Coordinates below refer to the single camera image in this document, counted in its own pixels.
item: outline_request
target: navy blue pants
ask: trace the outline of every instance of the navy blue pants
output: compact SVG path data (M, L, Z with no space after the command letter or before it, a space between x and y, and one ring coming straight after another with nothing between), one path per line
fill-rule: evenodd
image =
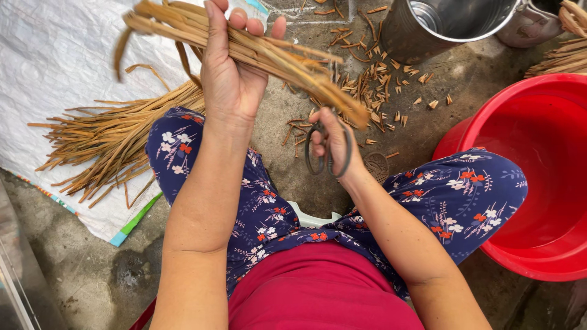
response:
M203 115L176 107L151 128L146 152L170 205L190 175L204 121ZM488 240L528 192L519 167L483 147L390 176L383 188L434 233L456 264ZM358 211L320 228L301 227L292 207L271 187L261 155L249 149L237 219L228 242L228 297L238 281L273 252L326 240L336 240L369 259L400 297L409 296Z

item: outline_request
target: red plastic basin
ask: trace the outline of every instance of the red plastic basin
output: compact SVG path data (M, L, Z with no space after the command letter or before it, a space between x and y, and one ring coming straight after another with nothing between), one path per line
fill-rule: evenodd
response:
M528 181L522 206L483 252L536 280L587 277L587 76L557 73L505 88L448 131L433 158L475 146L512 160Z

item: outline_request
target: red shirt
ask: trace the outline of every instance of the red shirt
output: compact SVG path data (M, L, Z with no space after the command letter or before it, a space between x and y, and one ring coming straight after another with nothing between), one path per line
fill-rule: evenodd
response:
M228 301L230 329L424 329L362 255L336 241L273 253Z

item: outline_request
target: scissors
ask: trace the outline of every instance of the scissors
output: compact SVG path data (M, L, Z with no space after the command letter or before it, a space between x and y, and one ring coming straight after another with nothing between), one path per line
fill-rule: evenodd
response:
M336 83L336 77L338 75L338 64L336 62L330 61L328 64L328 68L330 70L330 81L333 83ZM334 115L336 117L338 117L336 109L334 107L330 107L330 109L334 113ZM349 129L342 122L340 122L340 120L339 120L339 124L342 127L342 129L344 130L345 137L346 137L346 157L345 157L345 162L342 166L342 169L340 170L340 173L334 174L332 172L332 165L334 164L334 160L332 159L332 152L330 150L330 146L327 141L328 131L326 131L326 128L324 127L324 125L321 122L317 122L316 124L314 124L314 126L312 126L312 128L310 128L310 131L308 132L308 138L306 139L306 144L305 144L305 149L304 149L304 156L306 158L306 167L308 168L308 170L310 171L310 173L312 175L316 176L324 171L324 157L326 157L328 173L330 173L331 176L339 178L339 177L342 177L343 175L345 175L346 169L349 167L350 156L351 156L351 153L353 150L352 149L353 138L349 132ZM316 130L322 134L322 141L320 142L320 145L322 145L325 148L324 156L318 157L318 170L317 171L315 171L312 168L312 164L310 164L310 138L312 137L312 133Z

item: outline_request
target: white tarp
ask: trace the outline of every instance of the white tarp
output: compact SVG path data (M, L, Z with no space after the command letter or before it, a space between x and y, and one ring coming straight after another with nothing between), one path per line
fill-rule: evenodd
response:
M106 241L159 193L157 184L151 185L131 210L126 208L122 187L88 209L92 200L78 204L81 193L68 197L59 193L61 187L50 185L74 176L89 164L35 172L52 151L49 140L42 137L49 129L26 124L47 123L47 117L62 117L60 114L66 108L94 105L94 99L134 100L167 92L145 69L123 72L123 84L114 79L112 54L124 29L121 16L137 1L0 2L0 167L59 197L79 213L92 234ZM133 35L121 67L135 63L153 65L172 89L187 80L169 39ZM193 72L199 72L200 63L195 56L190 55L190 63ZM148 171L130 181L129 199L134 198L151 175Z

